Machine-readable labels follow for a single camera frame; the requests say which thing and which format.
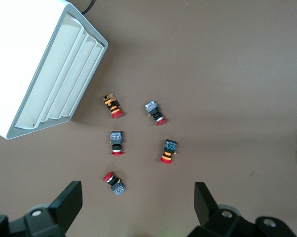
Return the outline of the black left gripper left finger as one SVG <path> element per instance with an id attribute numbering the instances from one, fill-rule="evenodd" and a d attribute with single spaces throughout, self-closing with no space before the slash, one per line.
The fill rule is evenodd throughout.
<path id="1" fill-rule="evenodd" d="M 8 226 L 10 237 L 64 237 L 82 208 L 82 183 L 72 181 L 52 203 L 34 206 Z"/>

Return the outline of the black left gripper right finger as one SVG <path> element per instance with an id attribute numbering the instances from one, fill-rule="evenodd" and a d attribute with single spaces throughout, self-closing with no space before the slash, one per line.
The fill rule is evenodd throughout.
<path id="1" fill-rule="evenodd" d="M 217 204 L 204 182 L 194 184 L 194 210 L 199 221 L 190 237 L 254 237 L 255 225 L 231 206 Z"/>

